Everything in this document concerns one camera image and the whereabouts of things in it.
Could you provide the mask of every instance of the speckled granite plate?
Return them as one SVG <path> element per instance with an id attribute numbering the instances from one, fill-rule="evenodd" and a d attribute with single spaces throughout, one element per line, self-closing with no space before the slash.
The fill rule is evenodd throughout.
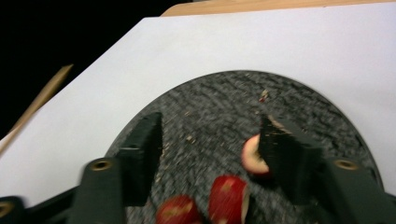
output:
<path id="1" fill-rule="evenodd" d="M 264 90 L 269 91 L 269 98 L 261 103 Z M 128 208 L 129 223 L 155 223 L 158 206 L 181 193 L 194 198 L 207 218 L 211 185 L 218 175 L 225 174 L 239 175 L 248 182 L 251 200 L 247 223 L 315 223 L 309 206 L 293 206 L 276 184 L 257 184 L 241 166 L 242 146 L 259 132 L 262 111 L 295 122 L 323 145 L 325 157 L 360 161 L 383 188 L 368 147 L 331 102 L 289 78 L 258 71 L 228 71 L 196 78 L 161 95 L 132 118 L 110 147 L 108 157 L 143 116 L 163 113 L 159 171 L 147 204 Z"/>

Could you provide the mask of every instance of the red apple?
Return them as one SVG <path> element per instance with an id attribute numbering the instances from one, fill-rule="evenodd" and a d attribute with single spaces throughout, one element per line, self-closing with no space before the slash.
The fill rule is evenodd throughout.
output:
<path id="1" fill-rule="evenodd" d="M 236 175 L 221 175 L 209 195 L 209 218 L 213 224 L 245 223 L 248 212 L 248 184 Z"/>
<path id="2" fill-rule="evenodd" d="M 181 194 L 169 198 L 156 214 L 156 224 L 201 224 L 201 215 L 195 201 Z"/>
<path id="3" fill-rule="evenodd" d="M 270 177 L 270 169 L 259 154 L 260 135 L 249 138 L 242 149 L 242 166 L 254 177 Z"/>

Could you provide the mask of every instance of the wooden stick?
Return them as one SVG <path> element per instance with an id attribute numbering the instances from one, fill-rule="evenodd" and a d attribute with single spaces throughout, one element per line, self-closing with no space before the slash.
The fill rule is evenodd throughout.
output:
<path id="1" fill-rule="evenodd" d="M 52 97 L 53 93 L 55 93 L 55 91 L 59 88 L 72 67 L 73 64 L 63 66 L 29 105 L 26 111 L 12 127 L 9 134 L 6 136 L 4 144 L 0 146 L 0 158 L 6 151 L 9 144 L 15 139 L 22 127 L 29 121 L 33 114 Z"/>

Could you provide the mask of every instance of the red fruit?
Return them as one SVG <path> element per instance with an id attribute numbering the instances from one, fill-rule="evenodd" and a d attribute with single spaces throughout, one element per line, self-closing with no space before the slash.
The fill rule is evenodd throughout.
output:
<path id="1" fill-rule="evenodd" d="M 242 149 L 242 166 L 255 177 L 270 177 L 270 169 L 259 154 L 260 135 L 256 134 L 246 141 Z"/>
<path id="2" fill-rule="evenodd" d="M 248 184 L 236 175 L 215 179 L 209 196 L 209 218 L 213 224 L 245 223 L 248 212 Z"/>
<path id="3" fill-rule="evenodd" d="M 161 204 L 156 224 L 201 224 L 201 215 L 195 201 L 188 195 L 178 195 Z"/>

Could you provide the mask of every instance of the apple flesh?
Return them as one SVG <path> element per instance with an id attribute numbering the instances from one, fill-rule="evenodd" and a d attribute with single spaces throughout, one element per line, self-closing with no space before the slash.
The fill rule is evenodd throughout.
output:
<path id="1" fill-rule="evenodd" d="M 208 214 L 213 224 L 242 224 L 248 213 L 248 184 L 236 175 L 221 175 L 213 182 Z"/>
<path id="2" fill-rule="evenodd" d="M 156 224 L 201 224 L 201 214 L 195 201 L 188 195 L 177 195 L 161 204 Z"/>
<path id="3" fill-rule="evenodd" d="M 260 135 L 256 134 L 249 138 L 241 153 L 242 166 L 254 177 L 271 177 L 270 169 L 265 160 L 259 154 Z"/>

